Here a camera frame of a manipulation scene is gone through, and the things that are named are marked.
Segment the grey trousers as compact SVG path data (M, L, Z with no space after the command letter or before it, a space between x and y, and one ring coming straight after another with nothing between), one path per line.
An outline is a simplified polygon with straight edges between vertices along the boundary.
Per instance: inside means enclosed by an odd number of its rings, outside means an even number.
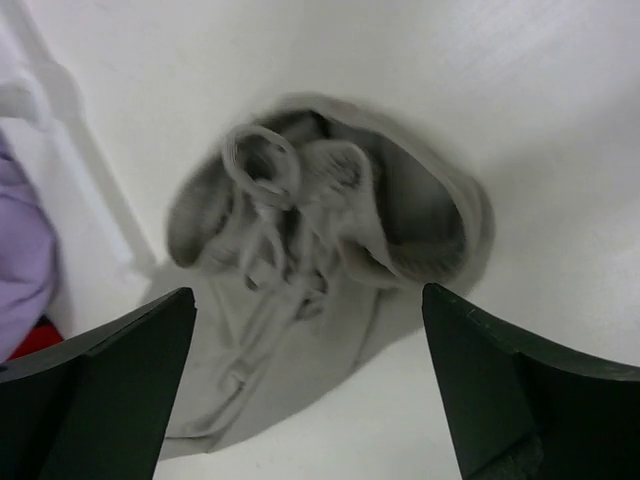
M389 116L297 94L232 127L180 187L150 295L194 292L160 453L212 453L305 409L421 324L429 283L469 290L492 209Z

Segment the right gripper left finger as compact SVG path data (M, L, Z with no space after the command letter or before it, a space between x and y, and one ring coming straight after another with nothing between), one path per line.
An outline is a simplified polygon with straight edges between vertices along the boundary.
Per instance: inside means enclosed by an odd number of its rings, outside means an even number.
M179 288L2 364L2 478L152 478L194 323Z

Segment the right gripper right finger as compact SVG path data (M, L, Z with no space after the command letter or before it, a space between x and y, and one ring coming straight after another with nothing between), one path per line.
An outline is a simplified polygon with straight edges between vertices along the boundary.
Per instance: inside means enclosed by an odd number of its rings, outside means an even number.
M555 343L437 284L422 298L462 478L638 478L638 367Z

